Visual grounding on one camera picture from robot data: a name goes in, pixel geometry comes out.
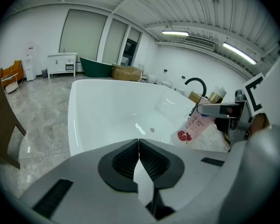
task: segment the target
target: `faucet spout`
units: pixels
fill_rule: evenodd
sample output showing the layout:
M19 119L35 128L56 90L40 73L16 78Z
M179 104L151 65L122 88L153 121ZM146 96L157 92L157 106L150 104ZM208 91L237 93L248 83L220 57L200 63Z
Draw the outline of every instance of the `faucet spout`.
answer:
M201 97L205 97L205 95L206 95L206 85L205 85L205 83L204 83L204 81L203 81L202 79L197 78L197 77L193 77L193 78L187 80L187 81L185 82L185 84L188 84L189 82L191 82L191 81L193 81L193 80L199 81L199 82L202 84L202 86L203 86L203 93L202 93L202 96L201 96ZM194 110L197 108L198 104L200 103L200 100L198 101L198 103L196 103L196 105L195 105L194 108L192 109L192 111L191 111L191 113L189 114L189 116L191 116L192 113L194 112Z
M202 79L197 78L197 77L193 77L193 78L187 80L187 81L185 82L185 84L188 84L189 82L191 82L191 81L193 81L193 80L199 81L199 82L202 84L202 86L203 86L202 97L205 97L205 95L206 95L206 85L205 85L205 83L204 83L204 81L203 81Z

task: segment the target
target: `tiled floor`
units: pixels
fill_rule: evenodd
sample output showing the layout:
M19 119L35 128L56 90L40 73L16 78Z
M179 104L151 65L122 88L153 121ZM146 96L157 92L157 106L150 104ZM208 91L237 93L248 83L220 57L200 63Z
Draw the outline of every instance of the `tiled floor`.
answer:
M26 136L15 128L8 154L18 160L21 169L0 163L0 184L16 197L35 180L70 157L67 112L72 82L85 75L54 76L23 81L19 90L7 94Z

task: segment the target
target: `brown box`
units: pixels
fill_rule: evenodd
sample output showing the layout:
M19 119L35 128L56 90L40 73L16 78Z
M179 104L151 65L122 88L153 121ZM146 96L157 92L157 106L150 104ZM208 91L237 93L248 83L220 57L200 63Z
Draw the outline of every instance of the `brown box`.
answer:
M141 78L141 70L135 67L120 67L114 72L114 80L126 80L138 82Z
M201 98L201 95L196 94L194 91L191 92L189 99L192 100L194 103L198 103Z
M112 65L112 66L113 66L113 70L112 70L111 76L114 77L114 75L115 75L115 70L116 70L116 69L120 69L121 66L120 66L120 65Z

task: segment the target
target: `air conditioner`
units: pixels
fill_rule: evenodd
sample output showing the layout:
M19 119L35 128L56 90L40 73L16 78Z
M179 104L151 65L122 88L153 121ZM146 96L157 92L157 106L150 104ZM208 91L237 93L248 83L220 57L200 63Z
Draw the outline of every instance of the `air conditioner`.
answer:
M208 40L205 40L202 38L198 38L198 37L193 37L193 36L185 37L184 43L188 44L188 45L204 48L209 51L214 51L214 48L215 48L214 42L211 42L211 41L208 41Z

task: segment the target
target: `bottle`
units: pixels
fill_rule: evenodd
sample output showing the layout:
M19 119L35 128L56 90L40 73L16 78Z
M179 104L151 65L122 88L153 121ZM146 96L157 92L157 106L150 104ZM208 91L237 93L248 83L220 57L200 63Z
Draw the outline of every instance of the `bottle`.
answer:
M210 98L201 97L199 104L221 103L226 91L222 87L215 87ZM176 132L171 134L171 140L175 145L187 145L197 139L200 134L216 119L216 117L203 115L194 110L191 117Z

